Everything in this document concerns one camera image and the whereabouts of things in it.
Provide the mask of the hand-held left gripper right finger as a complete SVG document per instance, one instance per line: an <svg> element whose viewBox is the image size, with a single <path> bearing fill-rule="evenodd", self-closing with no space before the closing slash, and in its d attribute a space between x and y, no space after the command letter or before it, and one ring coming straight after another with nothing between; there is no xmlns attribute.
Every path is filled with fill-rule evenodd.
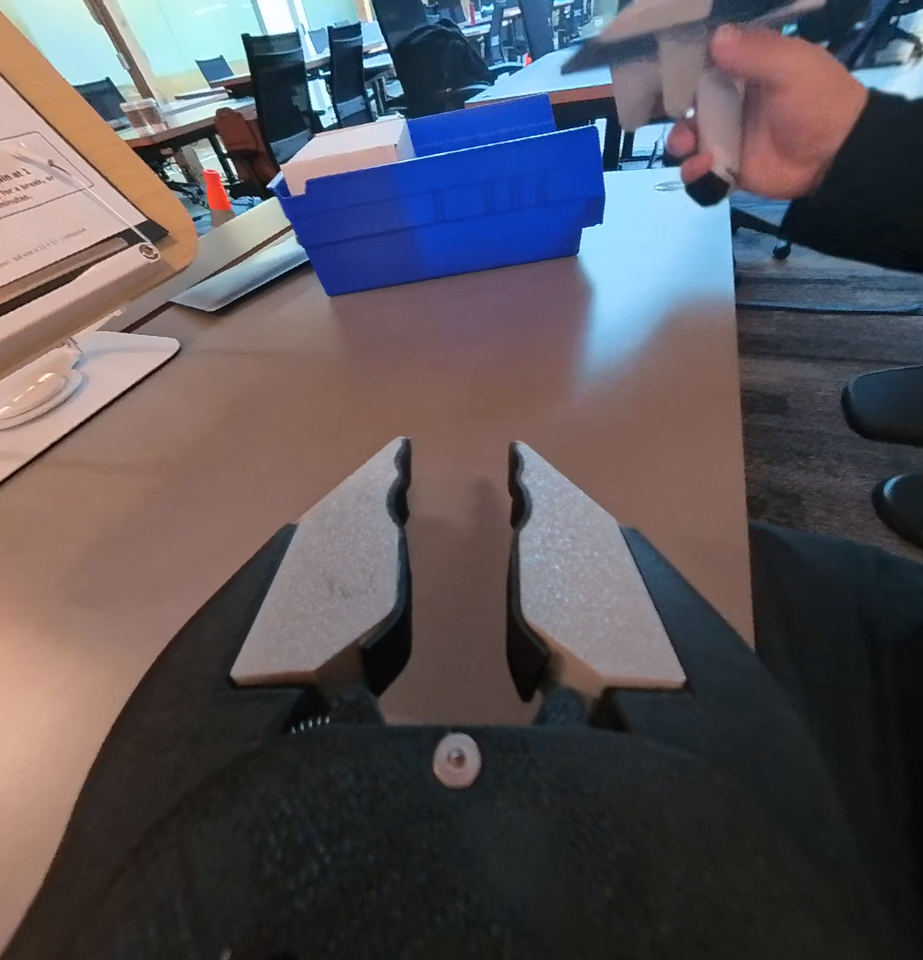
<svg viewBox="0 0 923 960"><path fill-rule="evenodd" d="M681 692L687 678L615 517L527 443L508 449L506 663L519 698L550 688Z"/></svg>

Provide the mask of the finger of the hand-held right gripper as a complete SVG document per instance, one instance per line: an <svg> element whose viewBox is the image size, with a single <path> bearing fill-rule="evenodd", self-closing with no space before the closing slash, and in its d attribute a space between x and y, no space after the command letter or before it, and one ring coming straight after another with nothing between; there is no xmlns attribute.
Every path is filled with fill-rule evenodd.
<svg viewBox="0 0 923 960"><path fill-rule="evenodd" d="M591 38L580 44L561 67L573 75L604 67L610 73L615 112L622 131L648 125L661 102L659 42L653 33L623 40Z"/></svg>
<svg viewBox="0 0 923 960"><path fill-rule="evenodd" d="M661 68L658 116L684 117L694 106L710 66L711 36L726 25L780 27L826 6L825 1L645 1L631 2L604 27L599 39L623 41L654 34Z"/></svg>

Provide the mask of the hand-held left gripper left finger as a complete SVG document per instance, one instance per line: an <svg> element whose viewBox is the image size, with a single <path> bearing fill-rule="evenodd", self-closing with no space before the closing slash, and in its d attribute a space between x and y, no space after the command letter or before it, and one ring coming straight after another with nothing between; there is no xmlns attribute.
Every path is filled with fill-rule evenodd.
<svg viewBox="0 0 923 960"><path fill-rule="evenodd" d="M249 687L378 697L412 650L411 440L397 437L296 522L231 671Z"/></svg>

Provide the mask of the blue plastic bin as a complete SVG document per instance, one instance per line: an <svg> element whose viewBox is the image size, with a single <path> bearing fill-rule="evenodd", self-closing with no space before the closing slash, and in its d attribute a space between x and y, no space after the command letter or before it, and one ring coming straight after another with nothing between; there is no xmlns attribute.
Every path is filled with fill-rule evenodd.
<svg viewBox="0 0 923 960"><path fill-rule="evenodd" d="M414 157L268 185L330 297L575 257L603 222L595 126L540 94L407 121Z"/></svg>

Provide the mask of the white cardboard mailer box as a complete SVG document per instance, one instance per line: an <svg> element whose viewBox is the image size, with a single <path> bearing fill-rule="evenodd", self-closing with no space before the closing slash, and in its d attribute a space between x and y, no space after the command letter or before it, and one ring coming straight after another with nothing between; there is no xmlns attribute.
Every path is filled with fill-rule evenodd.
<svg viewBox="0 0 923 960"><path fill-rule="evenodd" d="M288 195L301 196L311 180L405 162L416 155L408 122L394 116L318 133L280 169Z"/></svg>

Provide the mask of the person's right forearm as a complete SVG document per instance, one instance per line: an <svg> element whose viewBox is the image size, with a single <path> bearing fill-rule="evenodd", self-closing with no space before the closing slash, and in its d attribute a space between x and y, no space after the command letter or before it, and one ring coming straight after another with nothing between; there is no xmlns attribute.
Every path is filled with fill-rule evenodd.
<svg viewBox="0 0 923 960"><path fill-rule="evenodd" d="M821 254L923 275L923 98L878 90L782 232Z"/></svg>

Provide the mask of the person's right hand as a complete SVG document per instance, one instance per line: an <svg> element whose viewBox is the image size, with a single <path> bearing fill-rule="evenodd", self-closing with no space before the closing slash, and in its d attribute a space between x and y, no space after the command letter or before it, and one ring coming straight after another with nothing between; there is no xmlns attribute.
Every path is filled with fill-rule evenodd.
<svg viewBox="0 0 923 960"><path fill-rule="evenodd" d="M776 30L721 26L708 50L714 66L744 82L736 186L775 200L814 192L869 90L823 47Z"/></svg>

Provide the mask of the person's dark clothed body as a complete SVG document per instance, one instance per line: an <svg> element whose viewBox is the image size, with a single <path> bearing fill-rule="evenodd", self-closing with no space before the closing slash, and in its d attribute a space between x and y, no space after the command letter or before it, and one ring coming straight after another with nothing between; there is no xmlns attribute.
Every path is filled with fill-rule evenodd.
<svg viewBox="0 0 923 960"><path fill-rule="evenodd" d="M748 525L755 645L810 730L898 931L923 958L923 565Z"/></svg>

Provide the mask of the black office chair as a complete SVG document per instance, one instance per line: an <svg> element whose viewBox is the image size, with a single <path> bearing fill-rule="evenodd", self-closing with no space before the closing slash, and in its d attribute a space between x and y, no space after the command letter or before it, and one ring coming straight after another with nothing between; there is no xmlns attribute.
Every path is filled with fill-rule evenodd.
<svg viewBox="0 0 923 960"><path fill-rule="evenodd" d="M359 23L327 28L331 96L337 126L372 123L375 113L364 74L364 46Z"/></svg>
<svg viewBox="0 0 923 960"><path fill-rule="evenodd" d="M325 131L322 114L311 101L300 32L244 32L240 38L263 142L279 166Z"/></svg>
<svg viewBox="0 0 923 960"><path fill-rule="evenodd" d="M132 123L123 109L123 93L109 77L77 83L73 88L92 110L113 130L128 129Z"/></svg>

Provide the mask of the black chair base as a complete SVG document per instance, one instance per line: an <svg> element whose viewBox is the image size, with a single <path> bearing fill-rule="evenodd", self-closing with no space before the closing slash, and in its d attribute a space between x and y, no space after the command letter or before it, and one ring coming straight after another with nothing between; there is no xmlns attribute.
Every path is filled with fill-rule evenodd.
<svg viewBox="0 0 923 960"><path fill-rule="evenodd" d="M878 518L900 539L923 549L923 473L889 477L872 491Z"/></svg>

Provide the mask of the brown padded chair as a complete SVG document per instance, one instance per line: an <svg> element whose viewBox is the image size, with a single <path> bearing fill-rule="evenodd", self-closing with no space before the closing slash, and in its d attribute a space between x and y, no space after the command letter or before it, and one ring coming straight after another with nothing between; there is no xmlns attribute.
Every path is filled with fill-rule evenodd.
<svg viewBox="0 0 923 960"><path fill-rule="evenodd" d="M257 119L225 106L215 112L215 130L232 174L227 174L229 193L234 199L262 201L272 197L268 188L278 168L271 157Z"/></svg>

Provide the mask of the instruction sheet on wooden stand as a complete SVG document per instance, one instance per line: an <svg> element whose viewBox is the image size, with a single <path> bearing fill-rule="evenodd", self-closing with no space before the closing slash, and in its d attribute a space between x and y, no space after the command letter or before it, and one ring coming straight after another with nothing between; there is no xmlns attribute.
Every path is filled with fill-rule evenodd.
<svg viewBox="0 0 923 960"><path fill-rule="evenodd" d="M0 76L146 221L0 289L0 380L191 264L178 197L0 11Z"/></svg>

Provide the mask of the orange traffic cone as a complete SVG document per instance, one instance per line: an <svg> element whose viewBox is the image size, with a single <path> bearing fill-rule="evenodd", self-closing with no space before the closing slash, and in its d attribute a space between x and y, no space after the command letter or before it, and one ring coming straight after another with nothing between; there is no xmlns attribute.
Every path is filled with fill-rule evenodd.
<svg viewBox="0 0 923 960"><path fill-rule="evenodd" d="M235 219L236 213L221 173L215 169L203 169L204 196L212 229Z"/></svg>

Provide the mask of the printed instruction sheet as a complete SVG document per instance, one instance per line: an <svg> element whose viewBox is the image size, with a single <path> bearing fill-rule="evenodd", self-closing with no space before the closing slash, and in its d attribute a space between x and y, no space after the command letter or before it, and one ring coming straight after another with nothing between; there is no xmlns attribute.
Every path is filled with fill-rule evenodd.
<svg viewBox="0 0 923 960"><path fill-rule="evenodd" d="M146 221L0 75L0 289Z"/></svg>

